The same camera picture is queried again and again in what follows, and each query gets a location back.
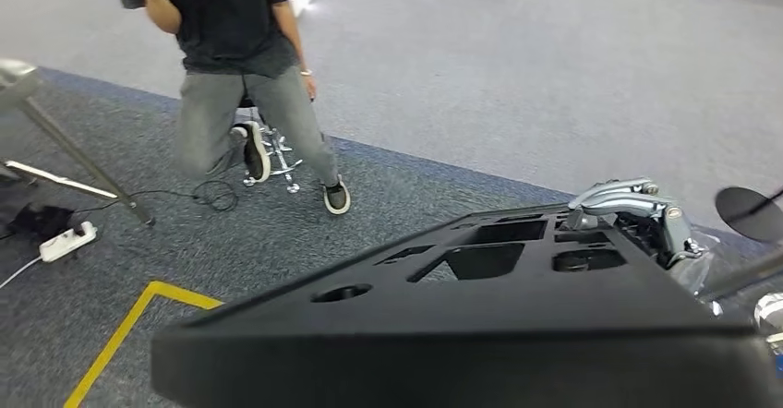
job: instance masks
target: chrome stool base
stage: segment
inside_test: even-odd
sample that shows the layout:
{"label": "chrome stool base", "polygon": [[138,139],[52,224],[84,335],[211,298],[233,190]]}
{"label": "chrome stool base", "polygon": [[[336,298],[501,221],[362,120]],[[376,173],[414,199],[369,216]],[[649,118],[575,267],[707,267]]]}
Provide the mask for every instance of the chrome stool base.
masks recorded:
{"label": "chrome stool base", "polygon": [[[300,186],[294,180],[291,172],[302,163],[302,160],[300,159],[288,164],[288,161],[285,159],[285,153],[291,152],[293,149],[285,146],[285,136],[281,135],[277,128],[269,129],[263,127],[261,129],[261,135],[264,138],[264,146],[270,149],[267,151],[267,155],[270,156],[270,162],[272,159],[276,159],[279,167],[277,170],[272,170],[270,175],[282,175],[285,178],[285,182],[288,183],[288,186],[285,189],[291,194],[298,193]],[[245,186],[253,186],[257,183],[255,179],[250,178],[247,171],[245,171],[245,176],[245,179],[242,181]]]}

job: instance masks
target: person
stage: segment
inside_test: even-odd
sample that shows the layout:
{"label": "person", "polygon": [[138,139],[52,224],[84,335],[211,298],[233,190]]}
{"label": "person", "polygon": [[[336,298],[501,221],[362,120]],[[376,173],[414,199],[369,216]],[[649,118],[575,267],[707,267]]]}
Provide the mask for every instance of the person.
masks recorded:
{"label": "person", "polygon": [[244,162],[257,182],[270,175],[261,127],[235,123],[244,95],[277,127],[323,184],[332,214],[351,197],[338,174],[312,107],[316,84],[307,67],[291,0],[123,0],[144,6],[151,21],[176,36],[185,53],[176,158],[184,172],[211,176]]}

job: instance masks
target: black sneaker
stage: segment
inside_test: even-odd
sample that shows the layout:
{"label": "black sneaker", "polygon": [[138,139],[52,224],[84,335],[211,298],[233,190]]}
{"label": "black sneaker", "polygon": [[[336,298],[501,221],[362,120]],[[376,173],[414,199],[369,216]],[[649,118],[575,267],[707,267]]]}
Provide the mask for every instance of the black sneaker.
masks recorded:
{"label": "black sneaker", "polygon": [[339,183],[335,186],[323,187],[323,203],[326,209],[335,215],[345,214],[351,208],[351,195],[343,183],[343,177],[338,177]]}
{"label": "black sneaker", "polygon": [[267,180],[270,176],[271,163],[261,136],[261,126],[258,122],[248,121],[234,125],[234,130],[247,139],[245,141],[247,175],[256,182]]}

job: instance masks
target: black cymbal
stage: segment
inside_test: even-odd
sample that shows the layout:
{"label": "black cymbal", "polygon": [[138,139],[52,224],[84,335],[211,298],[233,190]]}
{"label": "black cymbal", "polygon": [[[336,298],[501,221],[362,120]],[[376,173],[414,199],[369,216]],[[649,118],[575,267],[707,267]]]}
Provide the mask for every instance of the black cymbal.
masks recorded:
{"label": "black cymbal", "polygon": [[773,200],[752,189],[730,186],[717,193],[715,208],[737,233],[759,242],[775,242],[783,239],[783,210]]}

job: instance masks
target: black t-shirt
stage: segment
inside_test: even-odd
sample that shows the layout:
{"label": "black t-shirt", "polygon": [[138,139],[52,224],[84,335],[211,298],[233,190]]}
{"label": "black t-shirt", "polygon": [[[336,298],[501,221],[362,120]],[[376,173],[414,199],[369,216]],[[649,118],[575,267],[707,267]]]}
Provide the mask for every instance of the black t-shirt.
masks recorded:
{"label": "black t-shirt", "polygon": [[[185,68],[209,73],[277,77],[297,63],[271,5],[286,0],[171,0],[182,14],[176,38]],[[144,0],[122,0],[125,8]]]}

